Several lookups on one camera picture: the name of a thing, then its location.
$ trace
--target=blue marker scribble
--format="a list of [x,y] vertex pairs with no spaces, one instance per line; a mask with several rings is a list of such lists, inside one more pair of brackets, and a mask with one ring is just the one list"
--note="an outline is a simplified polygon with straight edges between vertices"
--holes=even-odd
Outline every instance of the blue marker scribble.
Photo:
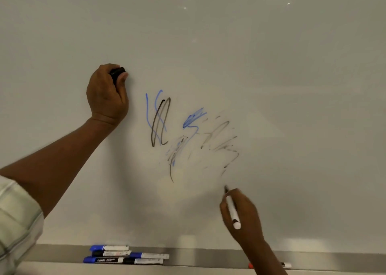
[[198,120],[201,116],[204,116],[206,114],[206,112],[202,112],[204,110],[204,107],[197,110],[195,113],[193,113],[192,115],[188,116],[188,118],[186,119],[186,121],[184,122],[184,124],[182,125],[182,128],[185,129],[186,127],[190,127],[190,128],[193,128],[195,127],[196,128],[196,132],[186,141],[186,143],[188,143],[190,141],[191,138],[193,138],[193,136],[195,134],[197,134],[198,132],[198,126],[191,126],[191,124],[193,122],[195,122],[196,120]]
[[195,128],[196,131],[193,133],[193,135],[191,135],[190,137],[188,137],[186,140],[186,142],[181,146],[181,142],[182,141],[179,141],[177,143],[177,146],[176,148],[174,149],[174,154],[173,154],[173,157],[172,157],[172,160],[171,160],[171,166],[174,166],[175,163],[176,163],[176,160],[175,158],[177,157],[177,155],[181,154],[181,151],[183,150],[183,148],[185,148],[185,146],[187,145],[187,143],[193,138],[193,136],[195,134],[197,134],[198,130],[199,130],[199,127],[198,126],[192,126],[191,124],[193,122],[195,122],[197,119],[199,119],[201,116],[204,116],[206,114],[206,112],[203,112],[204,110],[204,107],[199,109],[198,111],[196,111],[195,113],[191,114],[190,116],[188,116],[188,118],[186,119],[186,121],[184,122],[184,124],[182,125],[182,128],[185,129],[186,127],[188,128]]
[[[153,127],[151,126],[150,122],[149,122],[149,99],[147,98],[147,93],[145,94],[146,95],[146,120],[147,120],[147,124],[150,126],[150,128],[153,130]],[[156,137],[158,138],[158,141],[159,141],[159,144],[161,145],[161,139],[160,137],[157,135],[157,132],[154,131],[156,133]]]
[[[158,91],[158,94],[157,94],[157,97],[156,97],[156,101],[154,101],[154,109],[156,110],[156,113],[157,113],[157,110],[158,110],[158,108],[157,108],[157,100],[158,100],[158,97],[159,97],[159,95],[162,93],[163,91],[162,90],[159,90]],[[161,118],[161,116],[158,114],[158,117],[159,117],[159,120],[162,122],[162,125],[164,124],[164,121],[162,120],[162,118]]]

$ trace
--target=human hand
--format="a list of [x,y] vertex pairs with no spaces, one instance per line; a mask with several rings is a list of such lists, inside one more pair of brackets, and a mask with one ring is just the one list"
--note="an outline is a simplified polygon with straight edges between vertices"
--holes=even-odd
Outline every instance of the human hand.
[[114,128],[125,118],[128,112],[128,98],[125,81],[128,73],[119,75],[117,85],[109,75],[118,64],[103,64],[91,75],[87,86],[87,100],[91,108],[91,119],[102,121]]
[[[230,195],[236,205],[239,214],[241,228],[233,227],[225,197]],[[221,201],[220,210],[225,226],[241,248],[248,253],[255,248],[264,245],[263,230],[255,205],[238,188],[227,192]]]

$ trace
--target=dark skin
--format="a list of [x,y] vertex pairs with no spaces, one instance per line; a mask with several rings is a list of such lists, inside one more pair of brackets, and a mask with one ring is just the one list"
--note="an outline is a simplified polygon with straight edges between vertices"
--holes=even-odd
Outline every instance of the dark skin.
[[[91,117],[80,128],[0,169],[0,175],[17,181],[39,203],[45,217],[54,209],[94,150],[128,112],[125,88],[128,73],[121,74],[114,86],[109,72],[115,68],[119,68],[119,65],[101,65],[92,74],[86,93]],[[256,207],[239,189],[231,190],[226,195],[231,195],[237,205],[241,229],[233,228],[225,196],[220,204],[224,223],[256,273],[286,275],[264,240]]]
[[119,65],[101,65],[92,74],[86,93],[91,117],[84,125],[0,169],[0,175],[16,180],[39,203],[45,217],[54,209],[94,150],[128,112],[125,88],[128,73],[119,75],[115,87],[109,75],[114,68],[119,68]]
[[[241,228],[233,227],[226,196],[232,196],[237,205]],[[226,193],[221,201],[220,210],[225,226],[240,244],[257,275],[287,275],[270,246],[264,239],[258,211],[255,205],[238,188]]]

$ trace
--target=white marker cap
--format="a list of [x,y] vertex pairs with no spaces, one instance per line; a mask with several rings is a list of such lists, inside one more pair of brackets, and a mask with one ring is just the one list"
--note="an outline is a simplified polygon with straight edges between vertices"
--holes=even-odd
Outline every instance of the white marker cap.
[[240,229],[240,228],[241,228],[241,223],[240,223],[240,222],[235,222],[235,223],[233,224],[233,227],[234,227],[235,229]]

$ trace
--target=white sleeve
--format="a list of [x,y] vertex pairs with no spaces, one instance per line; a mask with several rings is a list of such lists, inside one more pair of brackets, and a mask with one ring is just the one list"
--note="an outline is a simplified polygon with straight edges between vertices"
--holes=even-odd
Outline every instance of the white sleeve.
[[39,204],[16,181],[0,176],[0,274],[12,274],[43,231]]

